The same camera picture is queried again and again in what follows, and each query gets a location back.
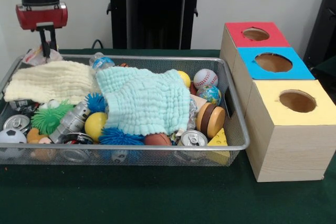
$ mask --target green spiky ball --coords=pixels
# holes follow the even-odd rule
[[[59,126],[60,120],[73,107],[67,101],[63,101],[57,108],[38,109],[31,117],[31,124],[34,128],[38,128],[40,134],[50,135]]]

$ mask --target red lid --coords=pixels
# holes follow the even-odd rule
[[[273,22],[225,24],[236,47],[290,47]]]

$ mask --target yellow foam ball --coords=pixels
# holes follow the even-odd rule
[[[107,115],[103,112],[97,112],[90,115],[85,122],[85,132],[95,142],[99,142],[98,138],[101,136],[101,130],[103,129],[107,120]]]
[[[179,71],[178,73],[180,74],[182,80],[184,81],[185,86],[187,88],[190,88],[191,80],[190,80],[189,75],[183,71]]]

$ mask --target wire basket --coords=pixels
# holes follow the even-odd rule
[[[65,60],[88,65],[88,55],[63,55]],[[230,93],[232,115],[226,116],[224,130],[228,146],[133,146],[133,145],[64,145],[0,143],[0,164],[29,165],[161,165],[161,166],[229,166],[239,151],[249,145],[249,136],[227,63],[218,58],[109,56],[116,65],[126,62],[131,67],[146,68],[154,73],[170,69],[193,77],[200,69],[213,70],[218,75],[222,94]],[[0,130],[4,122],[17,114],[4,101],[4,90],[17,69],[27,68],[18,58],[0,84]],[[227,110],[229,104],[220,104]],[[46,158],[36,160],[36,153]]]

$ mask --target stacked boxes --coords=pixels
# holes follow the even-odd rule
[[[230,67],[258,182],[322,179],[336,150],[336,106],[274,23],[229,23]]]

